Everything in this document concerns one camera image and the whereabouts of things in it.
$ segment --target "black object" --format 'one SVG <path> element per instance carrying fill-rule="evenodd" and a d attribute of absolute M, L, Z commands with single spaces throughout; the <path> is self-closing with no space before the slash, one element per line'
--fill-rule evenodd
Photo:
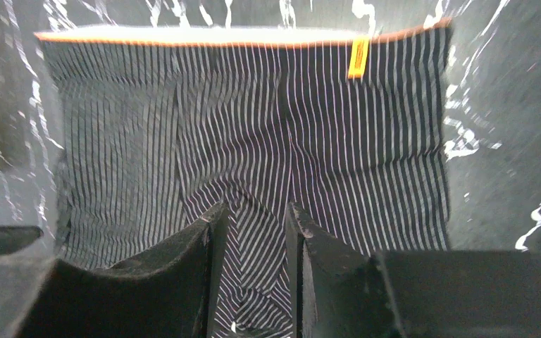
<path fill-rule="evenodd" d="M 541 337 L 541 255 L 415 251 L 362 256 L 291 206 L 294 338 Z"/>
<path fill-rule="evenodd" d="M 36 226 L 0 226 L 0 255 L 13 254 L 24 249 L 41 236 L 42 230 Z"/>
<path fill-rule="evenodd" d="M 224 205 L 215 205 L 108 270 L 0 256 L 0 337 L 205 337 L 211 271 L 220 270 L 213 233 L 226 225 Z"/>

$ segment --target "clothing tag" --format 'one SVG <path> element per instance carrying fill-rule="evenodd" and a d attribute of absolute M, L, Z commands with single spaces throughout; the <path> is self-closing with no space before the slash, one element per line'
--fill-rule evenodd
<path fill-rule="evenodd" d="M 352 44 L 352 59 L 349 61 L 349 72 L 347 77 L 362 77 L 366 70 L 366 59 L 368 58 L 368 38 L 355 39 Z"/>

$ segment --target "marble countertop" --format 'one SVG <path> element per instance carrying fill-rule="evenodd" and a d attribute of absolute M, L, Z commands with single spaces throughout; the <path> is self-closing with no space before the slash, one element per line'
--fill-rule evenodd
<path fill-rule="evenodd" d="M 49 253 L 62 118 L 32 33 L 91 24 L 393 32 L 453 17 L 444 118 L 457 249 L 541 250 L 541 1 L 0 0 L 0 225 Z"/>

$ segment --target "striped fabric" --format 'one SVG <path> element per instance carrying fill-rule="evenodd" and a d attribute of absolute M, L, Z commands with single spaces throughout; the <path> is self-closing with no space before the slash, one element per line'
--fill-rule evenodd
<path fill-rule="evenodd" d="M 363 254 L 446 249 L 448 23 L 373 39 L 353 79 L 350 39 L 39 36 L 65 116 L 62 255 L 106 267 L 225 201 L 214 337 L 288 337 L 288 202 Z"/>

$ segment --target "garment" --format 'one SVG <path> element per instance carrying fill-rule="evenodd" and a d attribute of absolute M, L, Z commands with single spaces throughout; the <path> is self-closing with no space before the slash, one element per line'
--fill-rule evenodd
<path fill-rule="evenodd" d="M 65 259 L 109 266 L 225 201 L 215 337 L 288 337 L 287 203 L 363 254 L 447 248 L 449 21 L 372 39 L 353 78 L 356 35 L 125 32 L 38 35 L 65 116 Z"/>

